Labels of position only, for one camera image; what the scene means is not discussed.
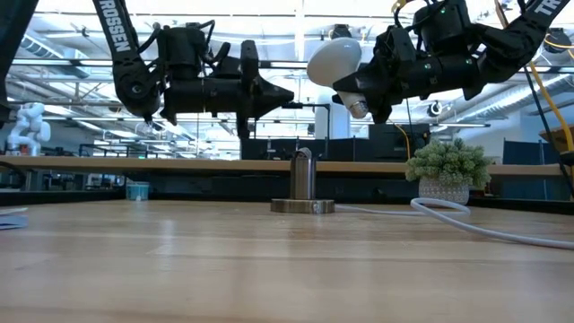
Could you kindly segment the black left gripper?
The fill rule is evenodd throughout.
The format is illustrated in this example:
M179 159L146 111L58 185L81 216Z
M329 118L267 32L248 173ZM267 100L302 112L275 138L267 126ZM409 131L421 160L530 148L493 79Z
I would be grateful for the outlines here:
M170 86L164 92L164 108L161 116L176 125L180 113L234 112L238 137L250 135L248 120L254 116L257 96L265 96L258 102L258 117L293 101L294 92L269 82L258 72L259 57L256 43L241 43L240 57L235 60L235 71L216 66L206 77L179 76L178 68L171 73Z

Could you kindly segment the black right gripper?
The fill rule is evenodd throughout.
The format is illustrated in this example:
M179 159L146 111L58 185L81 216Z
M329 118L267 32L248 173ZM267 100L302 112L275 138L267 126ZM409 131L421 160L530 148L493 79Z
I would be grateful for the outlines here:
M408 32L390 27L377 38L377 67L362 68L333 84L338 92L367 94L375 124L384 124L392 104L411 97L471 87L478 75L476 59L468 49L463 27L419 27L414 30L424 49L412 43Z

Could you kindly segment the white flood lightbulb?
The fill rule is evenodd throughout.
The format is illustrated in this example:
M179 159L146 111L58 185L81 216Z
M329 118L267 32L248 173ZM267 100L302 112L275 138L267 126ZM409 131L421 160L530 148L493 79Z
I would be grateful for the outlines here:
M311 82L333 89L353 118L365 118L369 109L363 94L337 90L335 83L355 73L360 65L360 43L352 38L341 37L324 42L307 63Z

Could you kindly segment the brass lamp socket base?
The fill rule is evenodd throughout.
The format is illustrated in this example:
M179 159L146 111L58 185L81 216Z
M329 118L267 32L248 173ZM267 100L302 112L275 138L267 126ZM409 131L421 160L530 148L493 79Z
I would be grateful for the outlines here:
M270 210L284 214L332 214L335 202L316 197L316 161L301 153L291 160L290 194L271 201Z

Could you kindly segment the black office partition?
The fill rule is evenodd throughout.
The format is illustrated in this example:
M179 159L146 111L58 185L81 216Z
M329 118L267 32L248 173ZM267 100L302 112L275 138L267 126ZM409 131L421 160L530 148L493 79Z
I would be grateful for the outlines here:
M428 124L370 125L366 138L345 139L243 139L242 160L286 161L301 148L329 162L406 162L431 140Z

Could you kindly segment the white round column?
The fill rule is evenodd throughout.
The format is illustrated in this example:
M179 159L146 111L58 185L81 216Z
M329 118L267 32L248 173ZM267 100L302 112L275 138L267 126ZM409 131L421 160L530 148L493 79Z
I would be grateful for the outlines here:
M315 137L325 139L327 135L331 139L350 138L351 115L344 105L332 102L335 92L329 88L319 89L316 104L329 104L330 109L315 107Z

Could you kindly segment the light wooden desk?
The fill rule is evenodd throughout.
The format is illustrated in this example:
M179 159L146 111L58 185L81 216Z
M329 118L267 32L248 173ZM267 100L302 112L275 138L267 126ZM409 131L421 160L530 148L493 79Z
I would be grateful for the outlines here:
M0 155L0 162L33 169L67 169L93 171L129 171L129 170L238 170L238 171L288 171L288 161L224 161L202 159L136 159L136 158L99 158L99 157L61 157L61 156L11 156ZM356 162L356 161L320 161L319 172L353 172L404 174L406 165L400 162Z

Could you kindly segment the green plant in white pot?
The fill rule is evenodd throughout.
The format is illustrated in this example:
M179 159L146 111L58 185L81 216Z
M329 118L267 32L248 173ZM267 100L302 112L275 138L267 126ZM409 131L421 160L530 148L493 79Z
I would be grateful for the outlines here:
M491 181L490 165L492 159L481 146L460 138L452 143L432 141L407 161L405 177L418 182L419 197L466 205L472 188L484 189Z

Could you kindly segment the blue office partition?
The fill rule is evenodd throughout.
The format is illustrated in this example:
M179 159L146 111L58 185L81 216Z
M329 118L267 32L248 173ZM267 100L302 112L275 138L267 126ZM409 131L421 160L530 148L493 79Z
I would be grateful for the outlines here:
M505 141L504 165L549 165L559 161L559 154L542 141L524 143ZM501 196L512 199L569 201L570 190L562 175L550 178L505 179L501 184Z

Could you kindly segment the white humanoid robot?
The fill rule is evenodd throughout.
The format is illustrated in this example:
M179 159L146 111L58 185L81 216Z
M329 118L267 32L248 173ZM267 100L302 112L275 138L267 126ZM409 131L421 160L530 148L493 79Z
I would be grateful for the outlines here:
M16 124L7 137L8 155L21 155L21 147L26 146L29 156L39 156L41 144L51 138L51 126L43 120L45 105L26 103L17 111Z

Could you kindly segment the Yellowstone waterfall booklet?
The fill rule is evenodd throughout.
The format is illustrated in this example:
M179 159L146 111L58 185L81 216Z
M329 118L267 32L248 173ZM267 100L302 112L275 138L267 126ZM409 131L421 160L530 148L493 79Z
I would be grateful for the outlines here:
M0 231L26 228L29 224L27 207L0 210Z

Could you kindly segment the black aluminium table frame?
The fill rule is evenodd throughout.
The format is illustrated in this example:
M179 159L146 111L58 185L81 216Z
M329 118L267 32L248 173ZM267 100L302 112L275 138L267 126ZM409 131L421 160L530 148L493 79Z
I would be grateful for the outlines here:
M126 192L124 190L38 192L0 191L0 206L81 203L125 199ZM246 203L271 202L271 197L202 196L179 193L151 193L149 199ZM407 197L391 197L383 198L381 200L335 198L335 201L336 203L351 205L409 205L411 199ZM471 197L467 205L481 208L574 216L574 202L566 201Z

